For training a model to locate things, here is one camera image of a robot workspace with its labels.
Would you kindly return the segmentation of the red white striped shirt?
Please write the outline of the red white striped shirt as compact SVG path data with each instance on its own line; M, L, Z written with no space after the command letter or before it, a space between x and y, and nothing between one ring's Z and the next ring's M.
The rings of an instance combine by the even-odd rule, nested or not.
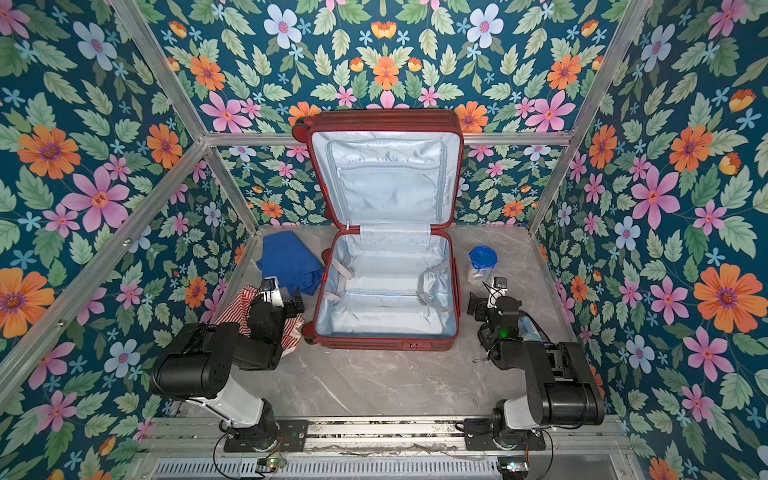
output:
M255 287L255 286L242 287L236 294L235 299L224 309L223 313L214 321L214 323L216 325L224 324L224 323L234 323L238 326L239 334L241 336L244 336L245 338L250 340L254 340L247 336L247 333L249 332L249 329L247 327L247 318L250 310L250 303L257 295L261 295L259 293L259 287ZM292 297L294 297L295 295L301 296L298 290L295 291L295 294ZM291 299L292 297L284 299L282 296L283 302L285 303L287 300ZM295 347L281 346L282 348L281 355L285 357L293 353L297 349L298 345Z

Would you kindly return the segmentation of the clear jar blue lid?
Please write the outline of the clear jar blue lid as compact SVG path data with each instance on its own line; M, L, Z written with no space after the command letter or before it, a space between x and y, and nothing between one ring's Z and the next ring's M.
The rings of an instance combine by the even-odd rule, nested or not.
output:
M492 280L493 271L498 263L498 255L492 248L479 245L469 252L467 280L472 285L481 286Z

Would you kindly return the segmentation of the blue shirt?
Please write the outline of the blue shirt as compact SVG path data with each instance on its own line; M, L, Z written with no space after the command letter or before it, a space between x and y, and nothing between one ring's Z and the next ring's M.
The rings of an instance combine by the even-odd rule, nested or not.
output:
M324 265L292 231L265 237L257 266L264 278L276 277L282 287L307 296L315 294L325 273Z

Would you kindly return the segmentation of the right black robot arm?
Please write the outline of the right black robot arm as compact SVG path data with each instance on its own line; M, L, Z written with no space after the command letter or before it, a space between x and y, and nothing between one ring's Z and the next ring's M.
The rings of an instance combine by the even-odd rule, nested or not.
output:
M579 344L553 342L522 302L510 296L472 294L467 313L480 323L477 337L485 360L502 371L521 371L525 386L522 396L499 401L490 417L458 423L467 440L484 436L511 449L526 431L603 423L603 394Z

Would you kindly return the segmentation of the red hard-shell suitcase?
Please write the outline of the red hard-shell suitcase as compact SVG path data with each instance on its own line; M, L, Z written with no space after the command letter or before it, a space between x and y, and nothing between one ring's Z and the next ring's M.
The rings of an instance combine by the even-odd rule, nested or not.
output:
M464 137L447 110L344 110L299 119L336 235L306 342L447 351L460 330L448 234Z

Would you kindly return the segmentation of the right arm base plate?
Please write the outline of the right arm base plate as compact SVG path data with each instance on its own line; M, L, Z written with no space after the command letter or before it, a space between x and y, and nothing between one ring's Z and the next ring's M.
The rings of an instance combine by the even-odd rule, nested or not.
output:
M468 451L544 451L542 434L532 430L508 429L502 421L491 418L466 418L455 424Z

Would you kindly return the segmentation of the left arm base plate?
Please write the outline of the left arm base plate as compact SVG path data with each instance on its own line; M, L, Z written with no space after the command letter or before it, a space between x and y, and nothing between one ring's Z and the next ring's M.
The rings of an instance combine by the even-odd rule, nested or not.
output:
M308 439L307 420L268 421L264 426L231 428L225 435L226 453L302 452Z

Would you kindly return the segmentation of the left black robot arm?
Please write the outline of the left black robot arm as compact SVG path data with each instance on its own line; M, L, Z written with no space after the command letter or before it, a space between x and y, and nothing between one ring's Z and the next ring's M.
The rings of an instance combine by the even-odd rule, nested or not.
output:
M299 292L277 306L259 294L250 304L242 334L238 322L182 328L155 362L153 393L198 405L220 419L227 451L267 451L279 442L280 427L270 402L248 392L231 375L272 371L282 359L284 328L304 312Z

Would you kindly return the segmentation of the clear toiletry pouch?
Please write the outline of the clear toiletry pouch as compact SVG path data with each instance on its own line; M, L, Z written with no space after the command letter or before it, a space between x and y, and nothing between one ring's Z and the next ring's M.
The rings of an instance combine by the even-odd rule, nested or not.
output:
M527 314L522 314L518 321L518 331L523 341L545 342L546 334L537 326L537 323Z

